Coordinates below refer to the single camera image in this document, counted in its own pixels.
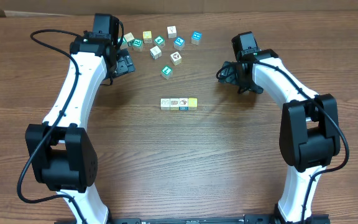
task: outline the wood grain surface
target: wood grain surface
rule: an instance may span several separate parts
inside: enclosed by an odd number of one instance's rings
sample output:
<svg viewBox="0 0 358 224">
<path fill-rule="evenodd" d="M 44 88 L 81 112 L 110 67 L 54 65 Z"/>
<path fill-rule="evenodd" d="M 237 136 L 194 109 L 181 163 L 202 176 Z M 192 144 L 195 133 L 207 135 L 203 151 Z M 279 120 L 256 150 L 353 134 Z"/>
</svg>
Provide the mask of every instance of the wood grain surface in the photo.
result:
<svg viewBox="0 0 358 224">
<path fill-rule="evenodd" d="M 172 65 L 173 39 L 162 58 L 151 44 L 130 51 L 136 72 L 101 86 L 91 110 L 88 134 L 98 153 L 96 186 L 114 217 L 229 217 L 271 213 L 283 192 L 287 165 L 278 148 L 281 111 L 268 94 L 238 95 L 237 87 L 215 79 L 233 61 L 231 38 L 254 32 L 263 49 L 274 49 L 301 82 L 337 99 L 339 122 L 351 147 L 348 165 L 323 175 L 314 213 L 332 223 L 358 223 L 358 12 L 265 12 L 238 14 L 118 16 L 125 33 L 141 38 L 151 30 L 167 37 L 176 26 L 186 40 L 183 61 Z M 28 159 L 24 133 L 51 109 L 68 70 L 68 59 L 31 41 L 38 29 L 91 30 L 93 16 L 0 19 L 0 223 L 53 223 L 73 218 L 63 200 L 29 205 L 16 184 Z M 200 45 L 190 44 L 194 30 Z M 38 38 L 68 50 L 73 37 Z M 161 111 L 164 97 L 197 97 L 196 111 Z M 338 165 L 344 151 L 331 166 Z M 23 191 L 29 198 L 54 192 L 29 170 Z"/>
</svg>

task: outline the wooden cube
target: wooden cube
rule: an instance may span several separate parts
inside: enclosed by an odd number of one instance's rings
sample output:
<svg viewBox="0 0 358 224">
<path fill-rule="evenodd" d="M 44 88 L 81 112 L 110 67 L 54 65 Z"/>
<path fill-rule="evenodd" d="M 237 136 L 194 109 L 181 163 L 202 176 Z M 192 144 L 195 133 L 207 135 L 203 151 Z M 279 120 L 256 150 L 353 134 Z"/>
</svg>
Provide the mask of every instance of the wooden cube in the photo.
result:
<svg viewBox="0 0 358 224">
<path fill-rule="evenodd" d="M 161 75 L 166 78 L 169 79 L 172 75 L 173 75 L 173 70 L 171 67 L 169 67 L 168 65 L 166 65 L 162 70 L 161 70 Z"/>
<path fill-rule="evenodd" d="M 143 51 L 143 41 L 139 39 L 135 39 L 134 43 L 132 44 L 135 51 Z"/>
<path fill-rule="evenodd" d="M 171 61 L 174 65 L 178 65 L 181 62 L 181 56 L 179 52 L 171 54 Z"/>
<path fill-rule="evenodd" d="M 126 49 L 126 48 L 128 48 L 128 42 L 127 42 L 127 40 L 126 40 L 125 37 L 124 37 L 124 38 L 122 38 L 122 43 L 121 43 L 120 49 L 122 50 L 122 49 Z"/>
<path fill-rule="evenodd" d="M 189 109 L 189 99 L 179 98 L 179 110 L 188 110 L 188 109 Z"/>
<path fill-rule="evenodd" d="M 161 99 L 161 110 L 169 110 L 169 105 L 170 105 L 170 99 L 165 99 L 162 98 Z"/>
<path fill-rule="evenodd" d="M 173 47 L 178 49 L 178 50 L 182 50 L 185 47 L 185 40 L 181 37 L 178 37 L 174 43 L 173 43 Z"/>
<path fill-rule="evenodd" d="M 197 98 L 189 98 L 189 110 L 197 110 Z"/>
<path fill-rule="evenodd" d="M 128 34 L 125 34 L 124 35 L 124 38 L 127 40 L 128 42 L 128 47 L 131 47 L 132 44 L 134 43 L 135 41 L 135 37 L 132 35 L 132 33 L 128 33 Z"/>
<path fill-rule="evenodd" d="M 179 110 L 179 98 L 171 98 L 170 103 L 171 110 Z"/>
<path fill-rule="evenodd" d="M 201 37 L 203 36 L 202 33 L 194 31 L 193 35 L 191 36 L 191 43 L 199 45 L 201 42 Z"/>
<path fill-rule="evenodd" d="M 151 31 L 143 31 L 143 42 L 145 44 L 151 44 L 153 42 Z"/>
<path fill-rule="evenodd" d="M 150 54 L 152 55 L 154 60 L 162 56 L 161 50 L 159 49 L 158 46 L 151 48 Z"/>
<path fill-rule="evenodd" d="M 167 27 L 168 30 L 168 38 L 175 38 L 177 36 L 177 27 L 171 26 Z"/>
<path fill-rule="evenodd" d="M 161 49 L 165 47 L 165 39 L 162 36 L 158 36 L 154 39 L 154 45 L 159 46 Z"/>
</svg>

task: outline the block with animal picture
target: block with animal picture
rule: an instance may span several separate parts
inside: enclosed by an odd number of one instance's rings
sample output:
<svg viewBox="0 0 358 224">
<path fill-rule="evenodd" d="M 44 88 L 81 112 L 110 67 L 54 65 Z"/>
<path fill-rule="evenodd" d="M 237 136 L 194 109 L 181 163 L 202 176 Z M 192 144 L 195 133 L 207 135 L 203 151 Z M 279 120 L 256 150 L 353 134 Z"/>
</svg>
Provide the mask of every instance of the block with animal picture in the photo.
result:
<svg viewBox="0 0 358 224">
<path fill-rule="evenodd" d="M 179 110 L 188 110 L 188 109 L 189 109 L 189 99 L 179 98 Z"/>
<path fill-rule="evenodd" d="M 143 41 L 142 40 L 139 40 L 139 39 L 135 39 L 134 40 L 134 43 L 132 44 L 133 48 L 135 51 L 143 51 Z"/>
<path fill-rule="evenodd" d="M 132 35 L 132 33 L 125 34 L 124 38 L 127 40 L 128 47 L 131 47 L 135 41 L 135 37 Z"/>
<path fill-rule="evenodd" d="M 160 47 L 161 49 L 165 47 L 165 39 L 160 35 L 154 39 L 154 45 Z"/>
<path fill-rule="evenodd" d="M 161 110 L 169 110 L 170 109 L 170 99 L 162 98 L 161 99 Z"/>
<path fill-rule="evenodd" d="M 151 44 L 153 42 L 151 31 L 143 31 L 143 42 L 145 44 Z"/>
<path fill-rule="evenodd" d="M 179 98 L 171 98 L 170 99 L 170 109 L 171 110 L 179 110 Z"/>
<path fill-rule="evenodd" d="M 171 54 L 170 58 L 174 65 L 178 65 L 181 62 L 181 56 L 180 56 L 179 52 L 175 52 L 175 53 Z"/>
</svg>

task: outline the black cable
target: black cable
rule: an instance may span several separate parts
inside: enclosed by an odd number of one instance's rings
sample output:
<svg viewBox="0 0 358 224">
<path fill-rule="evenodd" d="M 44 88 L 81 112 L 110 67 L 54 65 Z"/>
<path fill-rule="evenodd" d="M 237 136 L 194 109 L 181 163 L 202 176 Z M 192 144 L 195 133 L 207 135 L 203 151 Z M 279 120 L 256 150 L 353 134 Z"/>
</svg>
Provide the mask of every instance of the black cable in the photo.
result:
<svg viewBox="0 0 358 224">
<path fill-rule="evenodd" d="M 349 145 L 346 141 L 346 138 L 345 138 L 345 135 L 343 134 L 342 130 L 340 129 L 340 127 L 335 123 L 335 121 L 327 114 L 327 112 L 325 112 L 325 110 L 317 103 L 315 102 L 314 99 L 310 98 L 303 90 L 302 88 L 300 88 L 296 83 L 295 81 L 292 80 L 292 78 L 287 74 L 285 73 L 283 70 L 281 70 L 279 67 L 276 67 L 276 66 L 273 66 L 271 64 L 268 64 L 268 63 L 264 63 L 264 62 L 260 62 L 260 61 L 254 61 L 254 62 L 248 62 L 248 61 L 243 61 L 243 62 L 233 62 L 231 63 L 230 65 L 226 65 L 226 66 L 223 66 L 221 69 L 218 70 L 218 72 L 216 73 L 216 78 L 219 79 L 219 80 L 222 80 L 223 78 L 222 77 L 219 77 L 219 74 L 226 68 L 230 67 L 230 66 L 235 66 L 235 65 L 239 65 L 239 64 L 243 64 L 243 63 L 254 63 L 254 64 L 259 64 L 259 65 L 263 65 L 263 66 L 266 66 L 268 68 L 272 68 L 278 72 L 280 72 L 294 87 L 296 90 L 298 90 L 298 92 L 304 96 L 307 100 L 311 101 L 312 104 L 315 105 L 315 107 L 317 107 L 318 111 L 321 112 L 328 120 L 329 122 L 332 124 L 332 126 L 334 126 L 335 130 L 338 132 L 338 135 L 341 137 L 342 139 L 342 142 L 344 144 L 344 147 L 345 147 L 345 159 L 343 160 L 342 164 L 340 164 L 339 166 L 337 167 L 334 167 L 334 168 L 331 168 L 331 169 L 326 169 L 326 170 L 321 170 L 315 174 L 313 174 L 311 177 L 310 177 L 310 181 L 309 181 L 309 184 L 308 184 L 308 188 L 306 190 L 306 195 L 305 195 L 305 199 L 303 201 L 303 205 L 302 205 L 302 216 L 301 216 L 301 223 L 302 224 L 305 224 L 305 211 L 306 211 L 306 204 L 308 203 L 308 197 L 309 197 L 309 194 L 310 194 L 310 190 L 311 190 L 311 186 L 313 184 L 313 182 L 315 181 L 315 178 L 320 175 L 320 174 L 325 174 L 325 173 L 329 173 L 329 172 L 334 172 L 334 171 L 337 171 L 337 170 L 340 170 L 342 169 L 348 162 L 349 160 Z"/>
<path fill-rule="evenodd" d="M 121 47 L 121 44 L 122 44 L 122 40 L 124 38 L 124 24 L 122 24 L 122 22 L 119 21 L 119 25 L 121 26 L 121 38 L 119 39 L 116 50 L 119 50 L 119 48 Z"/>
<path fill-rule="evenodd" d="M 48 45 L 46 43 L 43 43 L 43 42 L 37 40 L 36 38 L 34 38 L 35 34 L 40 34 L 40 33 L 43 33 L 43 32 L 59 32 L 59 33 L 63 33 L 63 34 L 70 34 L 70 35 L 75 35 L 77 37 L 82 37 L 79 34 L 75 34 L 75 33 L 64 31 L 64 30 L 55 30 L 55 29 L 38 30 L 38 31 L 35 31 L 35 32 L 31 33 L 31 35 L 30 35 L 30 38 L 32 40 L 34 40 L 36 43 L 38 43 L 40 45 L 43 45 L 44 47 L 47 47 L 49 49 L 56 50 L 57 52 L 59 52 L 59 53 L 61 53 L 63 55 L 66 55 L 73 62 L 74 66 L 75 66 L 75 79 L 74 79 L 73 88 L 71 89 L 71 91 L 70 91 L 70 93 L 69 93 L 69 95 L 67 97 L 67 100 L 66 100 L 65 104 L 63 105 L 62 110 L 59 111 L 59 115 L 58 115 L 56 121 L 49 128 L 48 132 L 45 134 L 45 136 L 42 138 L 42 140 L 38 143 L 38 145 L 35 148 L 34 152 L 31 154 L 31 156 L 29 157 L 29 159 L 25 163 L 25 166 L 23 167 L 23 170 L 22 170 L 22 172 L 20 174 L 19 180 L 17 181 L 17 188 L 16 188 L 17 195 L 25 203 L 40 203 L 40 202 L 46 202 L 48 200 L 52 200 L 52 199 L 55 199 L 55 198 L 67 198 L 69 202 L 73 203 L 78 215 L 80 216 L 80 218 L 82 220 L 82 223 L 86 224 L 85 217 L 81 213 L 81 210 L 80 210 L 78 204 L 75 202 L 74 197 L 72 197 L 70 195 L 66 195 L 66 194 L 53 195 L 53 196 L 49 196 L 49 197 L 45 197 L 45 198 L 40 198 L 40 199 L 37 199 L 37 200 L 30 200 L 30 199 L 25 198 L 23 196 L 23 194 L 22 194 L 22 183 L 23 183 L 25 173 L 29 169 L 31 162 L 33 161 L 34 157 L 37 155 L 37 153 L 40 150 L 41 146 L 43 146 L 44 144 L 48 143 L 46 141 L 49 140 L 49 137 L 52 134 L 52 131 L 56 128 L 57 124 L 60 122 L 62 117 L 65 115 L 65 111 L 66 111 L 66 109 L 68 107 L 68 104 L 70 103 L 71 98 L 73 97 L 75 88 L 76 88 L 77 83 L 78 83 L 78 78 L 80 76 L 80 69 L 78 68 L 78 64 L 70 54 L 68 54 L 67 52 L 65 52 L 63 50 L 60 50 L 60 49 L 58 49 L 58 48 L 56 48 L 54 46 Z"/>
</svg>

